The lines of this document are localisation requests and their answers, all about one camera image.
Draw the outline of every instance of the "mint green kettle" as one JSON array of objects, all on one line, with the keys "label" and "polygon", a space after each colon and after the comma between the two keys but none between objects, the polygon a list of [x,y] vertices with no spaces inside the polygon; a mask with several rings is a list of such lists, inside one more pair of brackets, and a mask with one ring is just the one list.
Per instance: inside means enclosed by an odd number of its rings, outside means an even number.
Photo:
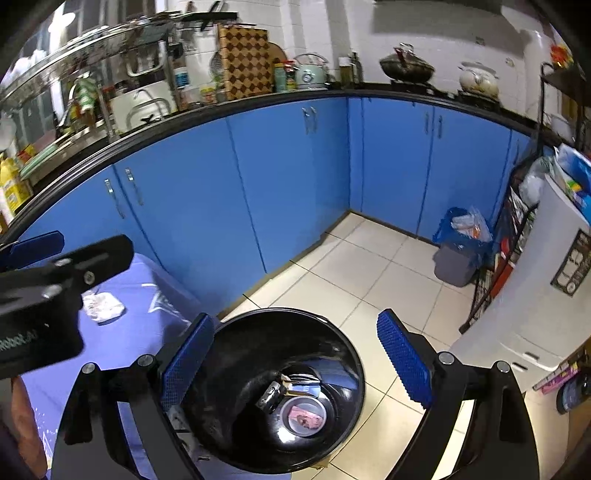
[{"label": "mint green kettle", "polygon": [[329,61],[326,58],[317,53],[303,53],[294,60],[297,62],[295,83],[298,90],[327,88]]}]

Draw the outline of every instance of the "yellow container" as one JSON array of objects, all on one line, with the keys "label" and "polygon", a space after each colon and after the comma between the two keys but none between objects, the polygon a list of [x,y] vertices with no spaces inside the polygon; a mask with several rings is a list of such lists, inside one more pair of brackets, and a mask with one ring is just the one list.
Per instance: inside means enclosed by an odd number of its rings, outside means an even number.
[{"label": "yellow container", "polygon": [[18,167],[13,158],[3,158],[0,163],[0,185],[11,212],[16,215],[20,206],[31,198],[31,189],[21,180]]}]

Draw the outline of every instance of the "plastic bag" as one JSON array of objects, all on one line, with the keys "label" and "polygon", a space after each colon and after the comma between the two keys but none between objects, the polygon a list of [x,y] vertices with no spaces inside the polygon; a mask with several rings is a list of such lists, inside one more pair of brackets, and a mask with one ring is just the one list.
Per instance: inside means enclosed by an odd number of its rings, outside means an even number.
[{"label": "plastic bag", "polygon": [[484,220],[480,211],[474,207],[470,207],[467,215],[452,218],[452,228],[462,235],[481,242],[490,242],[492,240],[486,220]]},{"label": "plastic bag", "polygon": [[527,175],[519,185],[519,195],[528,207],[533,207],[540,201],[544,188],[544,176],[552,171],[553,159],[540,157],[532,163]]}]

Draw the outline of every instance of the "wooden cutting board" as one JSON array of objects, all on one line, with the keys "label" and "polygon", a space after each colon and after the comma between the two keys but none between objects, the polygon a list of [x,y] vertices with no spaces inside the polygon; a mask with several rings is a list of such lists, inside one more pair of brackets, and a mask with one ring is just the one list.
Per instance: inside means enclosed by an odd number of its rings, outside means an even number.
[{"label": "wooden cutting board", "polygon": [[223,81],[228,100],[272,91],[272,68],[266,30],[219,28]]}]

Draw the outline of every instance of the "trash can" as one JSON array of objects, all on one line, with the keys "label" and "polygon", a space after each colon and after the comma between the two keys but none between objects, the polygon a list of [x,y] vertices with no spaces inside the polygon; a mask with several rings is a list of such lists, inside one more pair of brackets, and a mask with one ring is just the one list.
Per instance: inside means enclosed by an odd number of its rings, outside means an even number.
[{"label": "trash can", "polygon": [[433,241],[441,248],[433,256],[435,276],[456,287],[465,287],[470,283],[474,273],[485,262],[491,253],[493,241],[484,242],[458,232],[452,226],[452,219],[470,212],[463,208],[451,208],[439,224]]},{"label": "trash can", "polygon": [[359,355],[328,320],[269,308],[225,323],[183,410],[215,457],[255,473],[314,465],[351,433],[363,406]]}]

